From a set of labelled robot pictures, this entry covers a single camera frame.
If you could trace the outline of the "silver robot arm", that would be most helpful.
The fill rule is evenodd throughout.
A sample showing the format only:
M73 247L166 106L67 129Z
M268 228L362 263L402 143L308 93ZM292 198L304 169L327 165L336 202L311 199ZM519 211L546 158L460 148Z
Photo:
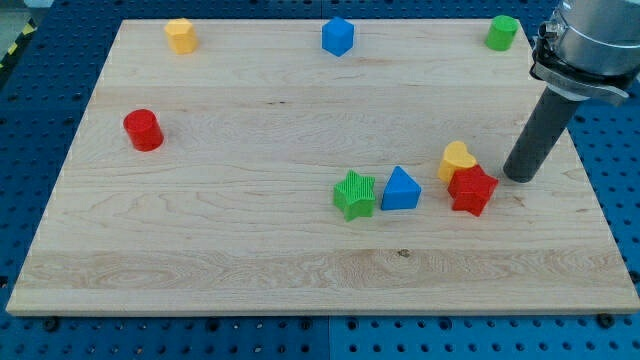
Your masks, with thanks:
M624 103L639 74L637 0L562 0L541 23L532 76L573 101Z

